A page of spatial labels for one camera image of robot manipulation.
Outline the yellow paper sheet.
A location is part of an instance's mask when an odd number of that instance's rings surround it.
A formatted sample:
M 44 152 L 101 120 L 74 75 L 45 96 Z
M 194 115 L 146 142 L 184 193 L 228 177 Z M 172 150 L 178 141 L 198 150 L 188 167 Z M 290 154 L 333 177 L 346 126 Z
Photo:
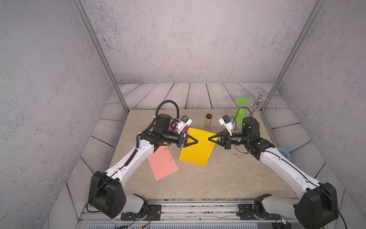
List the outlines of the yellow paper sheet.
M 214 133 L 200 129 L 190 128 L 188 134 L 198 140 L 193 146 L 183 148 L 179 157 L 180 161 L 190 162 L 205 167 L 214 149 L 210 144 L 214 144 L 208 140 Z

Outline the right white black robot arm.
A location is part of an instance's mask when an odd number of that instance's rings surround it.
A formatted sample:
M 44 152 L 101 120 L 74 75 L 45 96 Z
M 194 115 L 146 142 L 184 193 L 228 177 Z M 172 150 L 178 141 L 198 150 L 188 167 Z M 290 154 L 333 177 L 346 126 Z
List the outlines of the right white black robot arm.
M 321 183 L 309 176 L 260 136 L 259 122 L 249 116 L 242 120 L 241 132 L 234 132 L 234 117 L 219 119 L 224 130 L 208 140 L 225 149 L 243 145 L 247 152 L 279 175 L 297 195 L 297 199 L 263 194 L 254 200 L 253 215 L 264 220 L 270 215 L 296 219 L 306 229 L 321 229 L 341 217 L 337 191 L 330 183 Z

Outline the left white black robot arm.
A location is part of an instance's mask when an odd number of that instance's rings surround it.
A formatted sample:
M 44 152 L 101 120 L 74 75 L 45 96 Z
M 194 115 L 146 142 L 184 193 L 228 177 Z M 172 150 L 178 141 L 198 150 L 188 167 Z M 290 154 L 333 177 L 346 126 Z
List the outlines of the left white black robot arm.
M 94 207 L 96 213 L 101 212 L 111 219 L 121 212 L 145 218 L 148 214 L 148 200 L 139 195 L 125 194 L 124 186 L 128 179 L 159 147 L 175 144 L 178 148 L 185 148 L 198 143 L 197 139 L 183 131 L 192 120 L 186 115 L 180 115 L 176 102 L 170 101 L 176 108 L 175 118 L 159 112 L 167 103 L 168 101 L 163 101 L 159 104 L 150 125 L 136 135 L 135 146 L 119 162 L 105 172 L 97 171 L 93 174 L 86 205 Z

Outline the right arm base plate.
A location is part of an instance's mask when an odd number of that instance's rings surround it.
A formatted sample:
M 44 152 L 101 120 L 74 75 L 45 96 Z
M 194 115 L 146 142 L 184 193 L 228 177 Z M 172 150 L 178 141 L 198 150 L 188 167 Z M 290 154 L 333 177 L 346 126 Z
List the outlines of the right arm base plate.
M 253 204 L 239 204 L 238 212 L 236 214 L 240 220 L 280 220 L 281 216 L 276 214 L 264 213 L 263 216 L 258 216 L 254 212 Z

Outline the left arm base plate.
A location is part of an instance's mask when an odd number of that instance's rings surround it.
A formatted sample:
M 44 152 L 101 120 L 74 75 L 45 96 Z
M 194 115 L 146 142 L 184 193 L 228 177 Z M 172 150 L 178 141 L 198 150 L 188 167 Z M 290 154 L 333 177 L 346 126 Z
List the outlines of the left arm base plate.
M 140 212 L 125 212 L 121 214 L 122 221 L 159 221 L 161 219 L 162 205 L 147 204 L 142 207 Z

